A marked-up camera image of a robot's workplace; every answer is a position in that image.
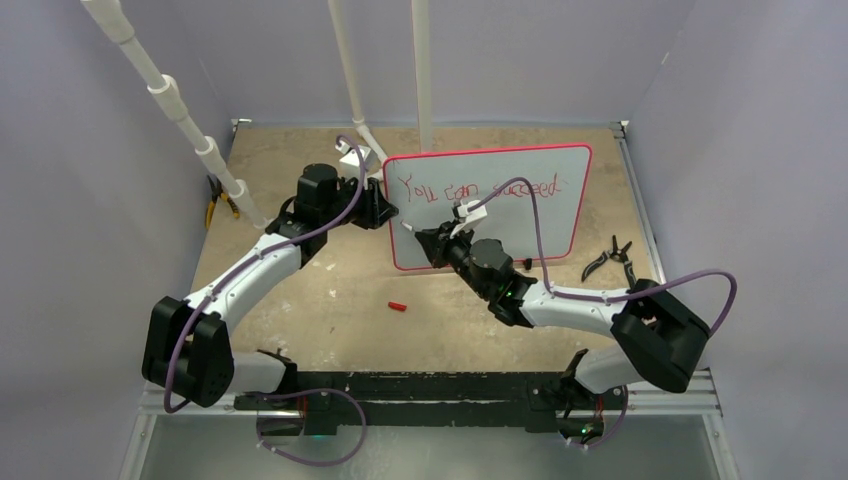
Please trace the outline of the pink framed whiteboard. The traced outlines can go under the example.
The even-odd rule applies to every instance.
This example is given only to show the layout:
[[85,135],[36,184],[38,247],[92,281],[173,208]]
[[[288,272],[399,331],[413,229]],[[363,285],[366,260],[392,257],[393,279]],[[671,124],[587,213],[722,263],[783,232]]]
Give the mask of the pink framed whiteboard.
[[400,271],[430,265],[401,226],[436,228],[453,217],[455,201],[485,200],[478,239],[495,238],[515,260],[570,254],[588,185],[593,150],[587,144],[502,147],[396,156],[383,166],[386,198],[399,213],[389,224],[393,263]]

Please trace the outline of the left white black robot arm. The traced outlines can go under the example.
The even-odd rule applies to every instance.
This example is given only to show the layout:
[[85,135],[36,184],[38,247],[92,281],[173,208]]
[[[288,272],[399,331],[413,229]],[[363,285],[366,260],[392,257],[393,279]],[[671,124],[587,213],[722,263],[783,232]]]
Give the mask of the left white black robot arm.
[[231,334],[244,317],[326,245],[331,229],[374,230],[397,216],[374,178],[344,178],[328,164],[304,168],[297,190],[257,243],[232,267],[183,299],[153,307],[142,377],[184,403],[210,407],[223,396],[257,393],[272,408],[297,399],[296,365],[270,351],[237,353]]

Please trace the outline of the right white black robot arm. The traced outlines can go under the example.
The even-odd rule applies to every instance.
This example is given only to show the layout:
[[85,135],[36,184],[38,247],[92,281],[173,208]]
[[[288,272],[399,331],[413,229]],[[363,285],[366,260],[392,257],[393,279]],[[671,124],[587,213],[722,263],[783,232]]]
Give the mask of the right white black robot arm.
[[455,233],[450,222],[418,230],[414,237],[433,267],[450,268],[500,322],[570,328],[614,340],[605,349],[575,356],[561,381],[569,404],[584,407],[600,393],[640,381],[666,392],[687,391],[710,329],[656,282],[640,279],[634,289],[620,292],[548,288],[520,273],[496,239]]

